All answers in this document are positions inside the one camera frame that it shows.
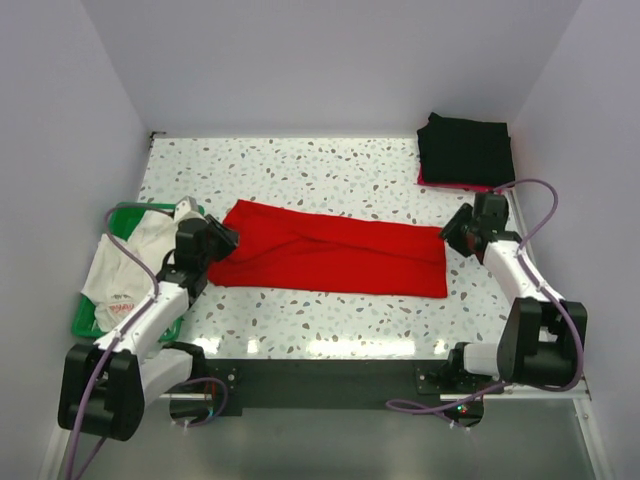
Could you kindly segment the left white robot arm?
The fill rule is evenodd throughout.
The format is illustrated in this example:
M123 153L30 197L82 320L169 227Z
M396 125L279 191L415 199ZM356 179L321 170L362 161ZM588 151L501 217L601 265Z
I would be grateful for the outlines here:
M93 344L77 344L67 353L57 413L61 428L126 441L161 395L176 386L196 392L209 382L201 347L170 342L158 354L150 352L199 298L209 266L238 243L238 234L210 215L179 222L175 247L142 303Z

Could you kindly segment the pink folded t shirt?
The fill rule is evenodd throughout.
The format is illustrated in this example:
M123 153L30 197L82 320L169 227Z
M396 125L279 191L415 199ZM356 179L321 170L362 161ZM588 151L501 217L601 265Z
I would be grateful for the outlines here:
M450 190L455 189L455 190L464 190L464 191L482 192L482 193L490 192L494 189L494 187L482 186L482 185L428 182L423 178L422 167L420 167L420 170L418 173L417 184L420 186L432 187L432 188L442 188L442 189L450 189Z

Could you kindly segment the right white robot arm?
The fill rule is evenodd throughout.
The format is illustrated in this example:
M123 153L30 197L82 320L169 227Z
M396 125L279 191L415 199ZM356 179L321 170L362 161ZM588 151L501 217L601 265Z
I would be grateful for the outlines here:
M460 342L445 369L448 386L469 392L481 376L547 391L567 391L582 377L588 313L548 285L514 231L506 229L509 202L501 194L475 195L445 225L440 237L474 257L497 280L511 308L495 345Z

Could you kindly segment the red t shirt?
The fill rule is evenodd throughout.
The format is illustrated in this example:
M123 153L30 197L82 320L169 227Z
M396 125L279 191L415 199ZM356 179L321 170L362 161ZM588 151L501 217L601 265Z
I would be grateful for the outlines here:
M269 287L329 293L448 295L440 230L302 213L246 200L224 220L236 250L212 264L223 287Z

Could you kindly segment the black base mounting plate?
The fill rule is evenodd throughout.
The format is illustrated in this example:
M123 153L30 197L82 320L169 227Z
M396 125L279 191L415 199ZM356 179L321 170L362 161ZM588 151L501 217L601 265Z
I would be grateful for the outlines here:
M468 374L445 360L209 360L210 381L169 392L169 412L178 421L205 421L219 413L240 416L246 409L382 410L390 400L400 408L436 407L447 420L478 420L473 405L493 381Z

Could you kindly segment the aluminium frame rail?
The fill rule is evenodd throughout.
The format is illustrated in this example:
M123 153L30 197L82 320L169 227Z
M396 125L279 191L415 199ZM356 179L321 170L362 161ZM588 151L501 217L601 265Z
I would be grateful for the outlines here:
M573 389L563 392L550 392L537 389L531 386L512 385L505 387L501 393L492 392L485 393L482 396L477 395L476 399L490 398L514 399L514 400L542 400L548 399L555 395L560 399L570 400L589 400L591 398L590 391L585 379L582 379ZM167 392L160 396L163 400L203 400L204 396L199 392Z

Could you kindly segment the black folded t shirt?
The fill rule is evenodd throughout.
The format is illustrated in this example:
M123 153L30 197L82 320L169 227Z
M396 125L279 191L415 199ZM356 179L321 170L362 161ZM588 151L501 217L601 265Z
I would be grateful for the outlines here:
M494 188L515 179L505 122L445 117L432 112L417 131L418 181L424 185Z

